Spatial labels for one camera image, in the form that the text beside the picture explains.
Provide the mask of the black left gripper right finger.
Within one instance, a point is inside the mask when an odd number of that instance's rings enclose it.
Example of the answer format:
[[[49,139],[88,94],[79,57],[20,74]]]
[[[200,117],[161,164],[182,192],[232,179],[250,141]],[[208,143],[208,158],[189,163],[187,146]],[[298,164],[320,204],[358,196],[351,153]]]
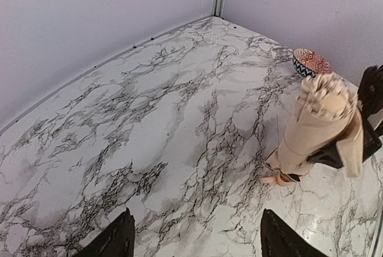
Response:
[[[262,257],[326,257],[270,209],[263,211],[260,237]]]

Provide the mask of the beige and black umbrella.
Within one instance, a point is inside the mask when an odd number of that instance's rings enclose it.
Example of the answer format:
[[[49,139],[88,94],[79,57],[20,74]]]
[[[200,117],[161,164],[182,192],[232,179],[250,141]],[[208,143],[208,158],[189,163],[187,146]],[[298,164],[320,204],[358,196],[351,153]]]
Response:
[[[305,78],[296,97],[294,113],[278,147],[266,165],[276,172],[262,183],[289,185],[300,182],[313,168],[309,156],[335,143],[348,177],[356,178],[363,163],[363,121],[358,95],[338,75]]]

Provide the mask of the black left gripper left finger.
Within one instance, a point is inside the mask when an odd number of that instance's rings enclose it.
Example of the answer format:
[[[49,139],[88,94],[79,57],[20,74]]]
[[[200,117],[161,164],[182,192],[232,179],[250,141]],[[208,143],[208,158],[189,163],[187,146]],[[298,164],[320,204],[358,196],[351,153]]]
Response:
[[[74,257],[133,257],[135,220],[127,208]]]

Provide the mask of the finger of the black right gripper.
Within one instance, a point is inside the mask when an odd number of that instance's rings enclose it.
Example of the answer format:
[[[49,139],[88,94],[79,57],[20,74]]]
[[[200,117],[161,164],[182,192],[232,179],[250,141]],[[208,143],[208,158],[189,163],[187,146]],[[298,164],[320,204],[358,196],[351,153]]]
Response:
[[[363,161],[366,161],[382,147],[382,121],[378,122],[377,129],[368,121],[370,116],[382,110],[382,65],[366,68],[357,93],[361,102],[364,131]]]

